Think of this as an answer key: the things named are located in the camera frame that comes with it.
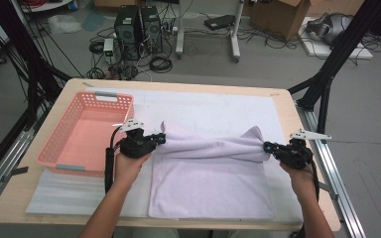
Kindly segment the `grey table clamp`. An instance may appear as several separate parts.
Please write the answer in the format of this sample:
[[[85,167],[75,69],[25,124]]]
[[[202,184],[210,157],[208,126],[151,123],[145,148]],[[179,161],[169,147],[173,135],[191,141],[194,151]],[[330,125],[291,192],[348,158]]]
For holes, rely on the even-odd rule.
[[[328,194],[329,194],[329,196],[330,196],[330,199],[332,199],[332,200],[338,200],[339,196],[338,196],[338,194],[336,194],[336,193],[333,191],[333,189],[332,189],[331,186],[329,186],[329,185],[327,185],[327,184],[325,184],[325,183],[322,183],[322,182],[320,182],[318,185],[319,185],[319,188],[320,188],[320,189],[325,190],[325,191],[328,192]]]
[[[29,167],[21,167],[21,168],[13,169],[9,172],[9,174],[3,176],[1,178],[1,181],[2,182],[8,182],[11,179],[11,177],[21,175],[21,174],[25,174],[28,172],[28,170],[29,170]]]

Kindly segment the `black computer tower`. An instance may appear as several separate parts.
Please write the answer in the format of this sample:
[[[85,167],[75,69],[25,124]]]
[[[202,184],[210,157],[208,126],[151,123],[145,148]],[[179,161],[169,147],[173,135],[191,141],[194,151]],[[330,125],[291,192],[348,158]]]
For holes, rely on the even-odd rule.
[[[160,53],[163,50],[161,20],[156,6],[141,8],[143,32],[149,53]]]
[[[139,8],[136,5],[121,5],[117,14],[114,30],[124,60],[139,58],[138,45],[143,40]]]

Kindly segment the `white metal stand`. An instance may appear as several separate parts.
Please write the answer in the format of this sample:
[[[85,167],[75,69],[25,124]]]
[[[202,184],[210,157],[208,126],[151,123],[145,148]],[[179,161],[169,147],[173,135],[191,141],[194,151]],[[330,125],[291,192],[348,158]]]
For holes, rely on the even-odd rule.
[[[184,43],[185,43],[185,26],[184,26],[184,15],[188,8],[192,5],[194,0],[179,0],[179,16],[178,21],[178,31],[176,40],[176,55],[180,59],[184,53]],[[232,59],[235,62],[239,62],[241,58],[239,43],[238,43],[238,30],[240,25],[240,20],[244,8],[245,0],[234,0],[236,5],[236,11],[234,15],[234,23],[231,26],[228,37],[231,43]]]

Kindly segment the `aluminium rail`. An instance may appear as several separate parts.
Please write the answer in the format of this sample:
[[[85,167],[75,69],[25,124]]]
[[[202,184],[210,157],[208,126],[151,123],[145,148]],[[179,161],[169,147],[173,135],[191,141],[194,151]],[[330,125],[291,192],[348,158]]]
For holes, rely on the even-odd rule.
[[[344,181],[337,168],[334,157],[328,145],[328,140],[309,140],[317,155],[320,171],[326,184],[338,194],[338,200],[331,200],[338,222],[344,227],[349,238],[366,238],[363,226],[351,202]]]
[[[2,182],[1,178],[8,175],[13,169],[19,168],[23,157],[29,149],[36,132],[34,130],[22,130],[18,134],[13,134],[8,140],[3,141],[0,146],[0,190],[8,182]]]

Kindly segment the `person's left hand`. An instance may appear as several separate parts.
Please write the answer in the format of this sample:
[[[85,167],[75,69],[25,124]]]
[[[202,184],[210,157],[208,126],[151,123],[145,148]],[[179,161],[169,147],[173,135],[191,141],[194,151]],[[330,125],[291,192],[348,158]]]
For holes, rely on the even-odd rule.
[[[115,162],[114,185],[124,189],[129,189],[137,178],[142,166],[151,158],[147,154],[139,159],[131,159],[119,153]]]

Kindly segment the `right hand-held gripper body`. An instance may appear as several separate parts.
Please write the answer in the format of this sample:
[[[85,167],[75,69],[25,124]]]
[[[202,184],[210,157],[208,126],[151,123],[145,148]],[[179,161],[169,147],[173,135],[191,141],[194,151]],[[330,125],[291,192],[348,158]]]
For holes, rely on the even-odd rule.
[[[313,152],[307,147],[307,140],[329,140],[330,135],[299,129],[290,135],[287,145],[272,144],[274,158],[287,166],[301,170],[313,163]]]

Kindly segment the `pink plastic basket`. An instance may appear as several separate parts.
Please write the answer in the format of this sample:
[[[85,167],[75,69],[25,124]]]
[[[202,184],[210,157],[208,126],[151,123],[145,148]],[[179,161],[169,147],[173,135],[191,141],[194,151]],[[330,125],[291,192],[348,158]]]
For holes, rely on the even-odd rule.
[[[134,116],[130,94],[79,91],[36,156],[53,173],[103,177],[114,124]]]

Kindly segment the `small white box device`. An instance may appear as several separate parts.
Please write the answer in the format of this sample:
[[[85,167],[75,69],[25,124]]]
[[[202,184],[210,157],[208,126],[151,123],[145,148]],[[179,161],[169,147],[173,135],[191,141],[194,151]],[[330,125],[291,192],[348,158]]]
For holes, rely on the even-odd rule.
[[[112,39],[105,39],[103,46],[103,53],[108,64],[114,64],[114,41]]]

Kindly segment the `person's right hand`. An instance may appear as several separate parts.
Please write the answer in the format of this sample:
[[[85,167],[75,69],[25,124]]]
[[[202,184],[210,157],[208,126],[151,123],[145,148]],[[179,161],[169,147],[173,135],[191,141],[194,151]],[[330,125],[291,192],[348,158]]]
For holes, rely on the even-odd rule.
[[[280,167],[290,176],[292,189],[298,199],[308,200],[317,198],[314,174],[310,167],[297,170],[284,163],[280,163]]]

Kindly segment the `brown cardboard box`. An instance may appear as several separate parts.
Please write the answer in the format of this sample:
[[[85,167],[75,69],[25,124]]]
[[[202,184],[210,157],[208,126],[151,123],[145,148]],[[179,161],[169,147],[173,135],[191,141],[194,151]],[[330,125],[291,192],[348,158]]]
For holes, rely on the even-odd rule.
[[[321,16],[323,13],[342,13],[354,16],[364,0],[312,0],[309,16]]]
[[[136,5],[136,0],[93,0],[96,7],[120,7],[121,5]]]

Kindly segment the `large open cardboard box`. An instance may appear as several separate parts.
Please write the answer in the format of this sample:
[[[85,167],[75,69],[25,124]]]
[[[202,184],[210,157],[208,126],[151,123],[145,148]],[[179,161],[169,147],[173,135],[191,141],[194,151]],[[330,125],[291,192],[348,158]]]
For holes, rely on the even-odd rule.
[[[289,41],[295,37],[311,7],[311,0],[258,0],[253,4],[250,26]]]

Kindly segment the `black flat device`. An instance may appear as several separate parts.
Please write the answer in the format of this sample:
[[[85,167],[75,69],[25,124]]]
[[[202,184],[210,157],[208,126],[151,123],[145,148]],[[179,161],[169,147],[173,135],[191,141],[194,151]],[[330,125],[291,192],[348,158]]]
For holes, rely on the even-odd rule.
[[[235,17],[233,15],[224,15],[211,18],[204,21],[204,25],[212,31],[227,28],[233,25]]]

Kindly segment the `black frame strut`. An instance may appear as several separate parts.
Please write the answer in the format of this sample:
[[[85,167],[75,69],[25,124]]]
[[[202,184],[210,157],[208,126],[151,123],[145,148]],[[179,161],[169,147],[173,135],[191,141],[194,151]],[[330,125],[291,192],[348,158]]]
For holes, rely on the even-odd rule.
[[[296,102],[297,106],[305,112],[313,112],[316,103],[320,101],[316,130],[314,132],[296,132],[291,135],[292,138],[301,140],[331,139],[324,133],[331,84],[380,15],[381,0],[364,0],[320,70],[311,78],[288,89],[291,94],[306,90],[304,96]]]
[[[27,85],[28,107],[24,113],[26,127],[31,128],[37,121],[39,107],[44,102],[55,103],[62,92],[62,82],[71,76],[51,65],[39,52],[25,25],[19,18],[10,0],[0,0],[0,26],[13,44],[18,56],[7,47],[0,37],[0,47],[9,57],[21,80]]]

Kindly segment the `white round table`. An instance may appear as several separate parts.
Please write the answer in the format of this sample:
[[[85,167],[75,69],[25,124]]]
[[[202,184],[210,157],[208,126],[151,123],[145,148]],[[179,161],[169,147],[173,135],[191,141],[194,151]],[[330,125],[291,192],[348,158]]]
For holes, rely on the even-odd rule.
[[[27,12],[43,12],[43,11],[49,11],[53,10],[62,6],[67,6],[70,2],[73,2],[75,0],[62,0],[61,2],[51,2],[50,0],[47,0],[43,5],[41,6],[25,6],[23,4],[20,4],[21,10],[25,13]]]

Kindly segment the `lavender printed towel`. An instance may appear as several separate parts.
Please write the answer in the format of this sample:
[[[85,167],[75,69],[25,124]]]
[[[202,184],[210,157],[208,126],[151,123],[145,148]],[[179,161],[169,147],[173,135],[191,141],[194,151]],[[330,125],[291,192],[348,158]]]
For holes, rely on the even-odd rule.
[[[265,175],[269,156],[253,126],[238,137],[206,138],[161,124],[166,143],[156,149],[149,215],[165,219],[267,220],[274,210]]]

